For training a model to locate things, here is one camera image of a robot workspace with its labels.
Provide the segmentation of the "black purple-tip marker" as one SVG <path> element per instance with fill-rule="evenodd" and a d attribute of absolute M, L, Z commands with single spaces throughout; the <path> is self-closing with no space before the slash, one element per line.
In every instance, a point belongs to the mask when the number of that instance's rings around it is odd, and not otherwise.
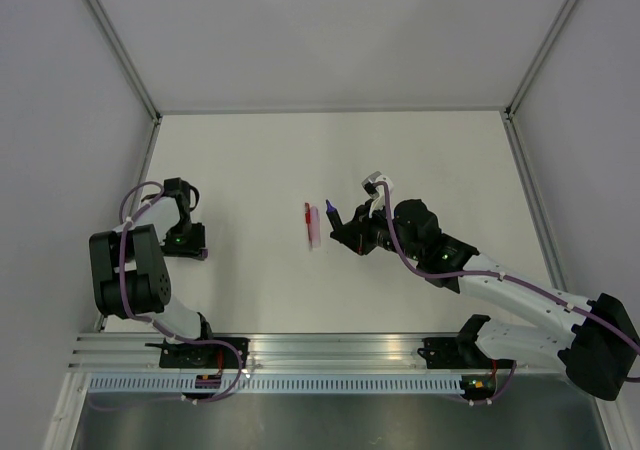
<path fill-rule="evenodd" d="M 343 225 L 341 217 L 339 215 L 337 208 L 328 199 L 325 200 L 325 203 L 326 203 L 326 216 L 331 225 L 331 229 L 335 231 Z"/>

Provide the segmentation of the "red gel pen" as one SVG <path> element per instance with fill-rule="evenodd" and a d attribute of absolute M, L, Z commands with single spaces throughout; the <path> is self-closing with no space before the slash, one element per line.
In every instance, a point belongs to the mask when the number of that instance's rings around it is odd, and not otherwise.
<path fill-rule="evenodd" d="M 304 217 L 305 217 L 305 225 L 307 231 L 307 240 L 309 250 L 312 250 L 313 247 L 313 228 L 312 228 L 312 216 L 311 216 L 311 206 L 308 202 L 304 203 Z"/>

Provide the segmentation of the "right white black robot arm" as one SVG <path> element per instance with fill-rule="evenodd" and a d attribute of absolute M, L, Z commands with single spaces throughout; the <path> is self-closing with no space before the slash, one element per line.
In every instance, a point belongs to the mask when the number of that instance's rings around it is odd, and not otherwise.
<path fill-rule="evenodd" d="M 490 361 L 527 364 L 563 374 L 580 390 L 615 400 L 639 356 L 639 335 L 616 298 L 589 299 L 538 286 L 511 274 L 475 247 L 446 233 L 419 199 L 394 210 L 359 205 L 342 221 L 326 206 L 330 236 L 359 256 L 376 248 L 397 254 L 409 270 L 431 285 L 496 305 L 525 320 L 511 325 L 472 315 L 455 337 L 455 352 L 469 368 Z"/>

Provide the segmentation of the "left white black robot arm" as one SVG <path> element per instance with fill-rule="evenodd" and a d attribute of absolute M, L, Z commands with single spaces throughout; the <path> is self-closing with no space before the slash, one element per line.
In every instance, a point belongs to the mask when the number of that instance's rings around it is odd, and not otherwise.
<path fill-rule="evenodd" d="M 152 185 L 157 191 L 133 214 L 121 214 L 118 226 L 89 238 L 94 302 L 103 317 L 149 325 L 183 344 L 183 357 L 205 368 L 217 356 L 210 324 L 173 294 L 165 261 L 208 257 L 206 228 L 192 220 L 200 193 L 180 177 Z"/>

